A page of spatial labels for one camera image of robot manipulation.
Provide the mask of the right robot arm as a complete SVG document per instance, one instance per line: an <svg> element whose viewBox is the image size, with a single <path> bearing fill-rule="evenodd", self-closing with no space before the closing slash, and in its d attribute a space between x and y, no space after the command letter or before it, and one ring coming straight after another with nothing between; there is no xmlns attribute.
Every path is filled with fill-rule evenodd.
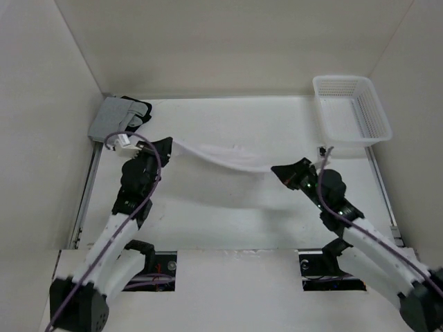
<svg viewBox="0 0 443 332"><path fill-rule="evenodd" d="M322 249L321 265L331 275L349 274L399 310L413 331L442 328L442 269L433 270L383 236L345 197L346 184L333 169L317 170L303 158L271 171L290 190L300 190L319 210L337 238Z"/></svg>

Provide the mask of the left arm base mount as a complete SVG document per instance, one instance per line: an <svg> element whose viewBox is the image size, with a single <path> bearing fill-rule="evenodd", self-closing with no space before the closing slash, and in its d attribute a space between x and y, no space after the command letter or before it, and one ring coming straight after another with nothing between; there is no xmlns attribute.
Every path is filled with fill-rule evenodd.
<svg viewBox="0 0 443 332"><path fill-rule="evenodd" d="M124 287L126 292L171 292L175 290L177 252L155 252Z"/></svg>

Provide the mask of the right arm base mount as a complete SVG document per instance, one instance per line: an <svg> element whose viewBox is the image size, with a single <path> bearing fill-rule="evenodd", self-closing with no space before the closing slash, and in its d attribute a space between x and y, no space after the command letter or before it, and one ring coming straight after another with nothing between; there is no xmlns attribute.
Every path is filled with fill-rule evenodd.
<svg viewBox="0 0 443 332"><path fill-rule="evenodd" d="M349 248L335 239L321 249L298 251L302 289L304 291L367 291L366 285L338 267L338 256Z"/></svg>

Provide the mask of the white tank top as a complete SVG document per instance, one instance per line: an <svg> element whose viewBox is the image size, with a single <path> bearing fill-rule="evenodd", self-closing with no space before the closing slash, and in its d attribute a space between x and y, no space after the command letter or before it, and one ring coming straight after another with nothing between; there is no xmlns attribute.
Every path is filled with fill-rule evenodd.
<svg viewBox="0 0 443 332"><path fill-rule="evenodd" d="M205 163L224 167L238 172L266 174L271 172L271 164L260 154L245 150L243 147L220 147L216 145L191 145L182 140L173 140L173 156L190 156Z"/></svg>

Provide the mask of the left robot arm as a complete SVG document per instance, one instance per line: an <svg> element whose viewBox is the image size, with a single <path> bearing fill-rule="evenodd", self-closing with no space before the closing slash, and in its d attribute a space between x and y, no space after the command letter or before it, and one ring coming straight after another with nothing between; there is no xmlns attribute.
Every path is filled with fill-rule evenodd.
<svg viewBox="0 0 443 332"><path fill-rule="evenodd" d="M152 208L151 197L169 163L173 139L141 138L132 145L123 135L116 134L114 151L127 153L129 159L122 166L111 214L85 260L70 275L52 281L47 331L102 331L110 301L136 274L146 276L155 268L153 250L134 237Z"/></svg>

